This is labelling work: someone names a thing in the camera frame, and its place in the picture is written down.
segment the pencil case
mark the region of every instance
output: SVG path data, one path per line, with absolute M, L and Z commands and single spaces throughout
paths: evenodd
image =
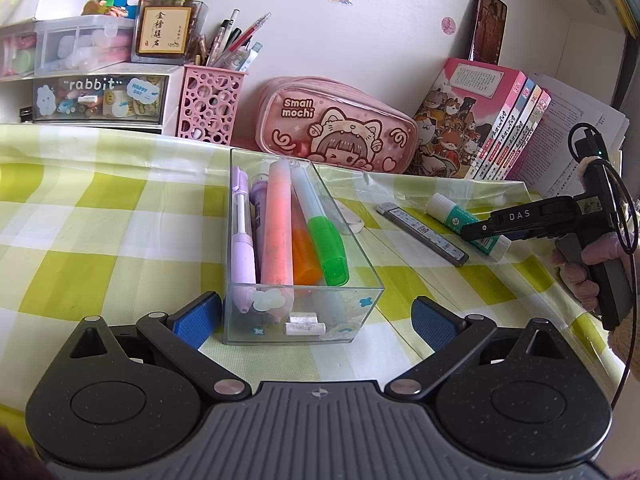
M 258 102 L 255 140 L 264 152 L 385 173 L 403 173 L 411 162 L 415 121 L 351 86 L 277 77 Z

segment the checkered tablecloth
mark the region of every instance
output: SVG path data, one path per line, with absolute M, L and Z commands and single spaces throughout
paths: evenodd
M 206 290 L 225 290 L 227 148 L 117 130 L 0 126 L 0 424 L 28 441 L 22 410 L 84 316 L 134 323 Z M 563 290 L 544 256 L 548 240 L 515 242 L 495 263 L 423 214 L 434 192 L 484 216 L 529 202 L 524 184 L 471 182 L 329 166 L 330 192 L 365 222 L 358 241 L 385 292 L 350 344 L 224 346 L 201 351 L 260 380 L 376 379 L 381 386 L 431 353 L 411 328 L 427 295 L 461 315 L 503 326 L 553 320 L 610 395 L 620 376 L 604 333 Z M 470 254 L 456 269 L 375 212 L 396 202 Z

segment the purple marker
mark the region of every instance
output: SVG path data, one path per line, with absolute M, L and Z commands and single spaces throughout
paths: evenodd
M 231 281 L 255 285 L 254 243 L 251 239 L 249 213 L 249 187 L 246 173 L 237 166 L 232 169 L 232 219 L 231 225 Z M 234 287 L 234 303 L 242 312 L 248 312 L 253 303 L 255 289 L 248 286 Z
M 255 255 L 258 269 L 262 268 L 262 250 L 264 249 L 264 224 L 267 213 L 268 175 L 259 173 L 254 177 L 249 198 L 255 209 Z

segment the blue gripper pad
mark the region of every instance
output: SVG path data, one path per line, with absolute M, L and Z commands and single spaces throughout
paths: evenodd
M 466 328 L 466 321 L 426 296 L 415 298 L 411 324 L 417 334 L 437 352 Z
M 175 335 L 195 349 L 200 348 L 222 320 L 222 301 L 215 292 L 205 292 L 166 320 Z

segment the silver screw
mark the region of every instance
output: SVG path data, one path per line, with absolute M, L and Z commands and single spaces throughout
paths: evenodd
M 237 395 L 244 392 L 244 383 L 238 379 L 222 379 L 213 385 L 213 389 L 220 395 Z
M 413 379 L 396 379 L 391 383 L 391 391 L 398 395 L 416 395 L 422 390 L 422 385 Z

